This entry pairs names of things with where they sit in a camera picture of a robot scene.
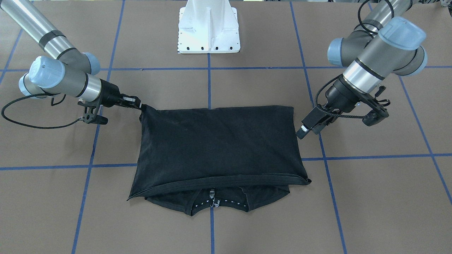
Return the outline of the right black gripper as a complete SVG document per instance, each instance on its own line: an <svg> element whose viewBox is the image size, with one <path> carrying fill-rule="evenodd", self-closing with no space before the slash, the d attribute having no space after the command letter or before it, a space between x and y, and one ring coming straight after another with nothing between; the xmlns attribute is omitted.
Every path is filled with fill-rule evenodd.
<svg viewBox="0 0 452 254"><path fill-rule="evenodd" d="M101 82L100 105L104 107L122 106L126 108L134 108L141 110L142 102L137 96L122 95L117 85L112 84L104 79Z"/></svg>

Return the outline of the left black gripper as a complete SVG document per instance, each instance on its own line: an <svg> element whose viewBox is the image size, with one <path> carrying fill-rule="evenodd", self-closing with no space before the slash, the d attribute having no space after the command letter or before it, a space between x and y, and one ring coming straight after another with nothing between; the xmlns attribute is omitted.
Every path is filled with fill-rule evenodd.
<svg viewBox="0 0 452 254"><path fill-rule="evenodd" d="M332 113L338 110L342 113L350 113L360 102L354 91L355 89L351 88L342 76L339 76L326 91L327 103L324 107L318 104L302 119L302 126L296 132L298 139L303 139L310 131L319 134L326 126L338 119L326 112Z"/></svg>

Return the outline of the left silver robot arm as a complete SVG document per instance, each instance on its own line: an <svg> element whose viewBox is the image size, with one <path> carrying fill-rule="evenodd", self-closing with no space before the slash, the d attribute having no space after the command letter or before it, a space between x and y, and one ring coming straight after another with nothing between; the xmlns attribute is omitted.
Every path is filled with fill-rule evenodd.
<svg viewBox="0 0 452 254"><path fill-rule="evenodd" d="M357 116L366 126L389 116L386 106L390 101L378 100L385 90L381 82L391 73L400 77L418 74L428 61L422 46L425 32L402 17L414 4L413 0L383 0L365 19L358 16L359 23L348 37L330 43L329 63L345 71L323 85L325 104L318 103L317 92L314 108L296 133L299 139L308 132L319 134L340 117L355 118L349 113L358 103L371 108L365 116Z"/></svg>

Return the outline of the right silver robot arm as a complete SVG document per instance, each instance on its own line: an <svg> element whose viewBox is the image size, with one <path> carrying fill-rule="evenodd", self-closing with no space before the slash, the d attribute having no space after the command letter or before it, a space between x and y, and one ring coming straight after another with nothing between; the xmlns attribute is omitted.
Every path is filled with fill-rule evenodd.
<svg viewBox="0 0 452 254"><path fill-rule="evenodd" d="M115 105L141 108L139 98L127 96L118 86L98 78L98 59L81 53L30 1L2 0L1 9L48 54L37 57L19 82L25 95L64 94L78 98L79 105L92 110Z"/></svg>

